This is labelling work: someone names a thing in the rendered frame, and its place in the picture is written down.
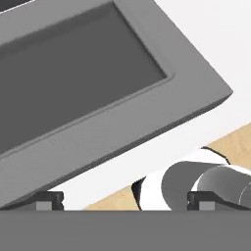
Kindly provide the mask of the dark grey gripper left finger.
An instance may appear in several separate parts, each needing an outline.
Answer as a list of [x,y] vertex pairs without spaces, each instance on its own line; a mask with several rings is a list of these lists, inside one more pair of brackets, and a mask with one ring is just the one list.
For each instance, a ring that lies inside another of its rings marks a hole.
[[39,191],[31,197],[9,206],[6,210],[20,211],[63,211],[64,193],[62,191]]

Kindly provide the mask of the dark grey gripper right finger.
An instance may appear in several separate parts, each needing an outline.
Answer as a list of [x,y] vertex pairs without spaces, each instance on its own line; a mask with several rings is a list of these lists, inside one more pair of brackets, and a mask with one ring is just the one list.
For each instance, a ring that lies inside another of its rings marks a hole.
[[212,191],[189,191],[187,193],[188,211],[248,211],[249,208],[228,202]]

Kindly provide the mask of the white and grey round object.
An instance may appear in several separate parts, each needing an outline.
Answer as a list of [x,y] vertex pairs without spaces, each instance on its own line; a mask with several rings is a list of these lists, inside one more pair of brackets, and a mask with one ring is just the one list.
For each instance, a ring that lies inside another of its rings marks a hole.
[[189,191],[212,191],[251,211],[251,171],[210,147],[141,178],[131,190],[142,211],[186,211]]

